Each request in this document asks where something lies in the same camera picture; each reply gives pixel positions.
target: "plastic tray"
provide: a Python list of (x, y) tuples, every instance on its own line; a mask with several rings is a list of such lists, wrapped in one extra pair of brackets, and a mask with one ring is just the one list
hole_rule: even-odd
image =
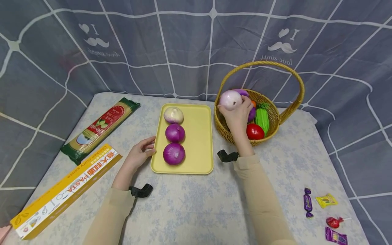
[[(170, 142), (165, 130), (169, 125), (163, 113), (175, 106), (182, 110), (185, 140), (181, 143), (185, 149), (185, 159), (179, 165), (169, 165), (163, 160), (163, 150)], [(188, 105), (168, 103), (162, 106), (155, 140), (156, 153), (152, 156), (151, 169), (165, 174), (209, 174), (214, 168), (212, 156), (212, 121), (211, 109), (207, 105)]]

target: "cucumber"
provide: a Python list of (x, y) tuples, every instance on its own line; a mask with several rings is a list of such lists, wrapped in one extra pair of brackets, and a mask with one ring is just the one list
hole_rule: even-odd
[(254, 118), (254, 122), (263, 129), (265, 136), (267, 136), (269, 130), (268, 107), (268, 103), (257, 105), (256, 117)]

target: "onion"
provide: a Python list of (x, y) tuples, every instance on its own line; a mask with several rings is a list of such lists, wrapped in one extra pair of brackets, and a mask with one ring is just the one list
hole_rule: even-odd
[(252, 107), (248, 115), (248, 122), (252, 121), (256, 116), (256, 108)]
[(249, 93), (243, 89), (233, 89), (234, 91), (237, 91), (240, 95), (249, 97)]
[(165, 135), (168, 141), (180, 143), (185, 138), (185, 130), (179, 124), (174, 123), (166, 128)]
[(226, 110), (232, 111), (242, 104), (242, 98), (239, 92), (228, 90), (221, 95), (219, 104), (225, 107)]
[(184, 114), (175, 106), (170, 106), (163, 113), (163, 117), (168, 123), (182, 123)]
[(170, 143), (163, 150), (163, 159), (169, 165), (178, 165), (185, 158), (185, 150), (179, 143)]

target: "yellow candy wrapper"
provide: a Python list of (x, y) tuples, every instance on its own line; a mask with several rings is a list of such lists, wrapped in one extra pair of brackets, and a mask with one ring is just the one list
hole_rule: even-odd
[(331, 195), (327, 194), (326, 196), (317, 196), (316, 197), (317, 202), (320, 204), (320, 206), (324, 209), (326, 206), (329, 205), (337, 205), (338, 202), (336, 199)]

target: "wrapped candy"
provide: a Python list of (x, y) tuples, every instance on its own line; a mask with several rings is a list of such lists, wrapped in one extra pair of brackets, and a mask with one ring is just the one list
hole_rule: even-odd
[(311, 193), (312, 192), (309, 188), (305, 188), (305, 195), (303, 195), (303, 208), (306, 210), (306, 217), (308, 219), (313, 218), (313, 214), (311, 214), (311, 211), (313, 210), (312, 199), (309, 196)]
[(333, 217), (329, 217), (325, 221), (327, 222), (327, 225), (329, 227), (336, 229), (336, 228), (339, 228), (339, 223), (343, 222), (344, 219), (342, 217), (339, 217), (339, 219), (337, 220)]
[(325, 239), (339, 245), (348, 245), (347, 235), (340, 234), (329, 227), (325, 227)]
[(327, 194), (326, 196), (317, 196), (316, 200), (320, 204), (321, 208), (323, 209), (326, 206), (338, 204), (336, 199), (331, 194)]

